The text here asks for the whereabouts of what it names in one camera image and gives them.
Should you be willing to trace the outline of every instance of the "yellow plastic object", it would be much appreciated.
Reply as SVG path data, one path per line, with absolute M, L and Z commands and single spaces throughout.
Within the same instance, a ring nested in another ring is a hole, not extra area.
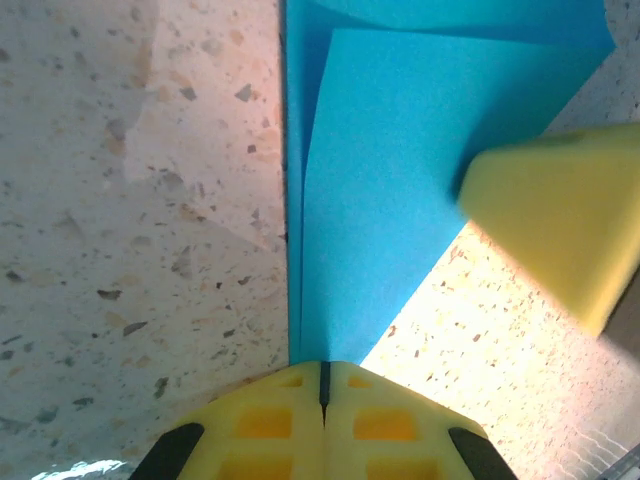
M 310 362 L 193 412 L 131 480 L 474 480 L 472 470 L 515 479 L 471 420 L 358 366 Z
M 473 480 L 449 438 L 475 422 L 349 363 L 331 367 L 327 479 Z
M 459 202 L 598 335 L 640 260 L 640 124 L 482 153 Z

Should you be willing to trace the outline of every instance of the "granite countertop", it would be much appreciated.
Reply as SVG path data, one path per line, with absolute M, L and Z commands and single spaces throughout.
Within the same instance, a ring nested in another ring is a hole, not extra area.
M 607 7 L 618 49 L 552 129 L 640 116 L 640 0 Z M 286 365 L 279 52 L 275 0 L 1 3 L 0 479 L 127 478 Z M 364 362 L 482 423 L 523 479 L 640 442 L 638 365 L 473 226 Z

